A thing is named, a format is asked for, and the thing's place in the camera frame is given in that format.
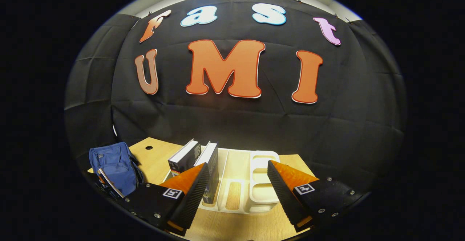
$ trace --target table surface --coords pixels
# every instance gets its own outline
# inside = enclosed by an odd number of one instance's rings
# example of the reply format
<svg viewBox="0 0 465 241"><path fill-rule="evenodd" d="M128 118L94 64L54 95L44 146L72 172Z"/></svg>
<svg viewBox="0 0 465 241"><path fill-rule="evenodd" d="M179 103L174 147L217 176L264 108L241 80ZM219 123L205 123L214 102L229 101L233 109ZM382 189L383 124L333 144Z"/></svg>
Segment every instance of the table surface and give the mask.
<svg viewBox="0 0 465 241"><path fill-rule="evenodd" d="M147 146L152 146L152 149L146 150ZM159 185L170 171L168 158L181 147L182 145L149 137L132 145L129 149L141 163L138 167L143 171L146 182ZM314 176L299 155L279 155L279 159L283 164ZM296 234L298 233L289 223L281 203L278 203L266 213L238 214L198 209L191 228L187 230L183 238L192 241L274 241Z"/></svg>

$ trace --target letter m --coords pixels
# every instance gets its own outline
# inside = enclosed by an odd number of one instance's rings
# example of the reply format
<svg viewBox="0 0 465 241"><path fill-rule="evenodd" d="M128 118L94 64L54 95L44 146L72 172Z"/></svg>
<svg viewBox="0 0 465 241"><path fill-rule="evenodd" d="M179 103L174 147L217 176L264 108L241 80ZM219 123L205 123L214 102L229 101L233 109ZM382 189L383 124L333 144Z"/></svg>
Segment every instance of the letter m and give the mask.
<svg viewBox="0 0 465 241"><path fill-rule="evenodd" d="M239 41L223 59L211 40L199 40L189 44L192 51L191 83L186 86L189 94L206 94L208 86L204 82L206 73L216 94L220 94L229 77L234 73L228 93L234 97L257 98L261 90L257 86L260 53L265 45L260 41Z"/></svg>

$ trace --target white organizer tray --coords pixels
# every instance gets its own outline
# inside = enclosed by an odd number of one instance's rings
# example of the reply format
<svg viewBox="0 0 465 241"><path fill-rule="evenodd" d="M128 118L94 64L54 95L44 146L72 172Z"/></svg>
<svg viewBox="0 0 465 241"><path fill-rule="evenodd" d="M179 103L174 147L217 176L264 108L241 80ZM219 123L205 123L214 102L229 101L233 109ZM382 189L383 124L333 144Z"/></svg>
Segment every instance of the white organizer tray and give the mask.
<svg viewBox="0 0 465 241"><path fill-rule="evenodd" d="M279 162L278 154L273 151L218 148L219 186L214 204L201 201L199 208L224 213L271 210L279 199L267 175L270 159ZM169 178L170 172L163 181Z"/></svg>

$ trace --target light blue letter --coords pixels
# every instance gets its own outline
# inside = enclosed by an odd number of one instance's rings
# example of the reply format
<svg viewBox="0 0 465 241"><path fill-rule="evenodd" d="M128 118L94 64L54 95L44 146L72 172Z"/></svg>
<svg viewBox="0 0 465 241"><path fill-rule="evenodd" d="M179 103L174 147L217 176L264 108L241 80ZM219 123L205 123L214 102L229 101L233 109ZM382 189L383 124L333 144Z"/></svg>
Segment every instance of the light blue letter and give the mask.
<svg viewBox="0 0 465 241"><path fill-rule="evenodd" d="M283 15L286 11L280 6L257 3L252 6L252 10L256 12L252 15L252 18L258 23L281 25L286 22L286 16Z"/></svg>
<svg viewBox="0 0 465 241"><path fill-rule="evenodd" d="M207 24L216 20L218 16L215 16L215 6L203 6L200 8L189 11L188 16L181 21L181 26L192 26L196 23Z"/></svg>

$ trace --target blue backpack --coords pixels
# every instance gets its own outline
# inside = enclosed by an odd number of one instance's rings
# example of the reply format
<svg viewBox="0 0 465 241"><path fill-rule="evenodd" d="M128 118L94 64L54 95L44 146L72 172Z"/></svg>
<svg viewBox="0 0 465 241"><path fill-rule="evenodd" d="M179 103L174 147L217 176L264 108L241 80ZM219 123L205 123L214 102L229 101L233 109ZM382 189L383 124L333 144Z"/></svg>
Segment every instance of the blue backpack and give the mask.
<svg viewBox="0 0 465 241"><path fill-rule="evenodd" d="M137 167L138 160L125 142L89 150L89 161L93 172L101 168L114 186L124 196L132 193L139 184L144 183L144 176Z"/></svg>

